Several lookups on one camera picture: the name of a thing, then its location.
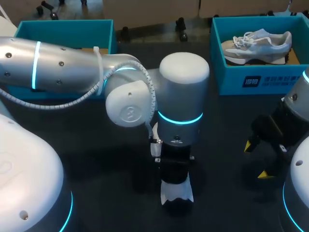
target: sneaker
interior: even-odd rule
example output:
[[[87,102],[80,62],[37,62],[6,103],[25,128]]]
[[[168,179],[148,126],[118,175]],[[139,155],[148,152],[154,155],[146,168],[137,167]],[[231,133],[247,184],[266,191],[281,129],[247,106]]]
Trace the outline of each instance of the sneaker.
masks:
[[[233,40],[225,41],[221,46],[225,59],[232,64],[244,65],[254,59],[269,64],[285,64],[285,56],[292,46],[292,35],[288,31],[276,35],[260,29],[246,32],[243,37],[234,36]]]

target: metal bolt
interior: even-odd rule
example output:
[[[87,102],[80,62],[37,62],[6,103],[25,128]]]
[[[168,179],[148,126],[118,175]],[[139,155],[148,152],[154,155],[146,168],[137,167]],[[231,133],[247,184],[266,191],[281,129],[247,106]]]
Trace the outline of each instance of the metal bolt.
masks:
[[[291,100],[292,100],[292,101],[296,101],[296,100],[297,100],[297,94],[296,94],[296,93],[293,94],[293,96],[291,97]]]

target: teal box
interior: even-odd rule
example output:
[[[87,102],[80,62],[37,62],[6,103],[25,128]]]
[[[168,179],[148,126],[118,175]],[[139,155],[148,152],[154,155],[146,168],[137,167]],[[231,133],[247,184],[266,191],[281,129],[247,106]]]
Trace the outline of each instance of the teal box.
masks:
[[[117,53],[113,20],[23,21],[15,37],[76,49],[98,46],[100,49],[108,48],[109,54]],[[8,87],[8,89],[13,96],[22,100],[80,97],[78,94],[33,92],[31,89],[21,87]]]
[[[300,64],[228,66],[221,43],[259,29],[272,34],[290,31],[292,48]],[[301,16],[214,18],[211,60],[220,95],[285,94],[309,66],[309,27]]]

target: glowing blue light ring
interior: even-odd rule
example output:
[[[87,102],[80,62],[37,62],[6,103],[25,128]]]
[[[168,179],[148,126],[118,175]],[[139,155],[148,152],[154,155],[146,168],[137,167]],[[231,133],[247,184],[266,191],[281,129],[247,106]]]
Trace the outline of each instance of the glowing blue light ring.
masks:
[[[63,227],[61,228],[61,230],[59,232],[63,232],[65,227],[67,226],[67,223],[69,222],[69,219],[70,219],[71,214],[72,214],[72,209],[73,209],[73,193],[71,192],[71,209],[70,209],[70,212],[69,212],[69,215],[68,215],[66,222],[64,223]]]
[[[304,76],[305,80],[309,82],[309,77],[307,77],[305,71],[303,72],[303,76]]]
[[[283,203],[284,203],[285,210],[286,210],[286,212],[288,213],[288,215],[289,215],[290,219],[292,220],[292,222],[296,225],[296,227],[297,227],[301,232],[304,232],[304,231],[296,224],[296,222],[293,220],[292,216],[290,215],[290,212],[289,212],[288,208],[286,207],[285,199],[284,199],[284,185],[283,185],[282,196],[283,196]]]
[[[33,70],[32,70],[32,88],[36,88],[36,78],[37,78],[37,66],[38,66],[38,59],[39,59],[39,50],[40,50],[41,42],[38,41],[37,45],[35,46],[34,52],[34,59],[33,59]]]
[[[122,68],[120,68],[120,69],[117,69],[116,72],[118,72],[118,71],[123,71],[123,70],[136,70],[136,69],[135,69],[135,68],[130,68],[130,67],[122,67]],[[103,88],[105,88],[106,82],[107,82],[107,79],[104,81]]]
[[[174,121],[174,120],[171,120],[171,119],[165,117],[159,111],[158,111],[158,113],[167,122],[170,122],[170,123],[173,123],[173,124],[178,124],[178,125],[187,125],[187,124],[195,123],[195,122],[199,121],[201,119],[201,117],[203,116],[203,113],[202,113],[200,116],[198,116],[197,118],[190,120],[190,121]]]
[[[120,68],[120,69],[117,69],[116,72],[118,72],[118,71],[123,71],[123,70],[136,70],[136,69],[135,69],[135,68],[131,68],[131,67],[122,67],[122,68]]]

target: black table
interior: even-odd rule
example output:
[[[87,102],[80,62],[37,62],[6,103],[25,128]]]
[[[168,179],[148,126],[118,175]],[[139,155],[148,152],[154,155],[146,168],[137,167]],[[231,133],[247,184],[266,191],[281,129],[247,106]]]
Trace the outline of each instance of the black table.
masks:
[[[119,45],[120,53],[136,56],[148,69],[180,51],[196,53],[210,62],[207,42]],[[280,97],[219,97],[211,70],[200,138],[192,151],[197,159],[190,170],[195,202],[187,214],[170,213],[161,206],[160,180],[151,162],[146,129],[114,125],[104,102],[92,100],[53,112],[4,103],[23,127],[59,154],[82,231],[279,232],[282,188],[248,190],[241,169],[250,159],[243,150],[251,122],[258,114],[270,114]]]

